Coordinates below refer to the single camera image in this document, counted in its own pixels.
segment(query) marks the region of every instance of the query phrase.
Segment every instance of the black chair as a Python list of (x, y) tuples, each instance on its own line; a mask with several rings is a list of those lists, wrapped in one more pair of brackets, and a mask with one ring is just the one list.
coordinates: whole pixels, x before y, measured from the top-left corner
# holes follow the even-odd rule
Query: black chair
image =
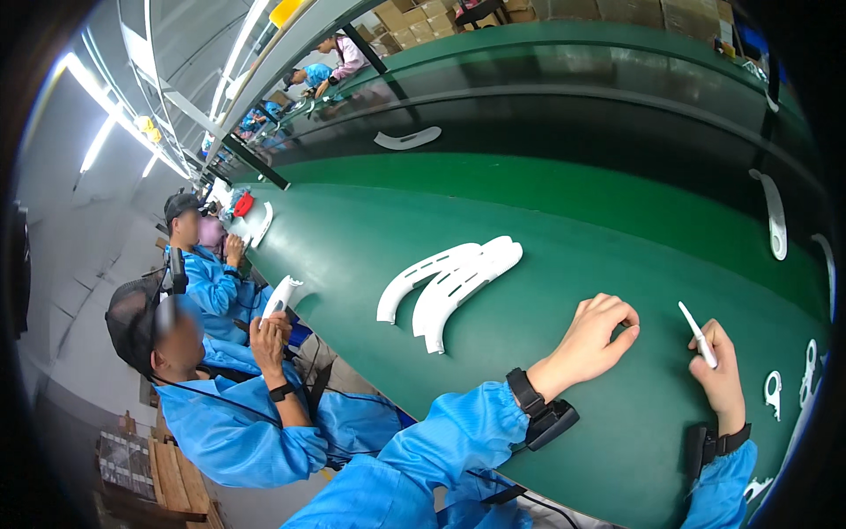
[(464, 0), (459, 0), (459, 5), (463, 13), (455, 18), (455, 24), (458, 27), (464, 27), (465, 24), (470, 24), (473, 26), (474, 30), (479, 29), (479, 25), (476, 23), (479, 20), (484, 19), (487, 15), (493, 13), (493, 16), (497, 17), (497, 22), (500, 25), (511, 24), (511, 17), (508, 16), (508, 11), (505, 10), (503, 6), (503, 0), (484, 0), (484, 2), (477, 3), (472, 8), (468, 8)]

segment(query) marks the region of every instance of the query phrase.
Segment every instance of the black pole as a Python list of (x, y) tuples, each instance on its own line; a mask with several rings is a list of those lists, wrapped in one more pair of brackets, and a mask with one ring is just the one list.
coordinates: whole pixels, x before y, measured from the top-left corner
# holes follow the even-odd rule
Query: black pole
[(349, 39), (355, 44), (355, 47), (359, 48), (362, 53), (365, 54), (367, 60), (373, 65), (373, 68), (379, 72), (379, 75), (384, 74), (387, 72), (387, 68), (385, 67), (385, 63), (376, 55), (376, 52), (373, 51), (373, 48), (370, 47), (370, 44), (365, 42), (359, 32), (355, 30), (352, 24), (347, 24), (341, 28), (344, 33), (347, 34)]
[(279, 174), (270, 168), (266, 163), (259, 159), (258, 156), (253, 154), (250, 149), (248, 149), (244, 142), (236, 136), (234, 133), (225, 135), (222, 139), (222, 142), (225, 146), (229, 147), (239, 158), (244, 160), (244, 162), (261, 173), (262, 176), (273, 182), (274, 184), (279, 186), (279, 189), (286, 190), (290, 183), (279, 176)]

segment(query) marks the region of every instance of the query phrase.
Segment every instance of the wrist-mounted device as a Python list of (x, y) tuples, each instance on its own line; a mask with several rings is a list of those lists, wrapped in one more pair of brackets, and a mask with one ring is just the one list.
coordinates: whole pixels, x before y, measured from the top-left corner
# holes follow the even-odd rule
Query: wrist-mounted device
[(293, 393), (296, 390), (292, 383), (287, 383), (284, 386), (270, 390), (270, 400), (273, 402), (282, 402), (285, 400), (285, 395)]
[(529, 416), (525, 441), (529, 450), (538, 450), (579, 420), (579, 413), (564, 399), (546, 404), (543, 395), (535, 391), (526, 372), (519, 367), (514, 368), (505, 379), (517, 397), (520, 409)]
[(752, 425), (748, 422), (734, 435), (722, 437), (717, 437), (717, 431), (709, 428), (707, 422), (688, 427), (684, 440), (684, 469), (688, 477), (699, 477), (703, 466), (719, 455), (731, 454), (740, 448), (751, 433)]

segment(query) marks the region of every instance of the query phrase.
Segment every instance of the red object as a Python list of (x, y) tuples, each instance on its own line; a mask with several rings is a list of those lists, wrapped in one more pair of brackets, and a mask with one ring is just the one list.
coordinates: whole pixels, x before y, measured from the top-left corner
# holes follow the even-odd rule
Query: red object
[(235, 202), (235, 209), (232, 214), (235, 217), (243, 217), (247, 214), (250, 208), (253, 207), (253, 201), (255, 201), (253, 195), (251, 195), (250, 193), (244, 193), (241, 198), (239, 198), (238, 201)]

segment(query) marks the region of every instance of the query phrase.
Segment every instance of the pink shirt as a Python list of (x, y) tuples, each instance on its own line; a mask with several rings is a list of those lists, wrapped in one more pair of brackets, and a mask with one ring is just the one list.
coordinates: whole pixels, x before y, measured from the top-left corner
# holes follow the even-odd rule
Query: pink shirt
[(335, 68), (332, 76), (341, 80), (347, 75), (352, 75), (365, 66), (370, 65), (365, 54), (347, 37), (338, 37), (338, 56), (341, 58), (341, 65)]

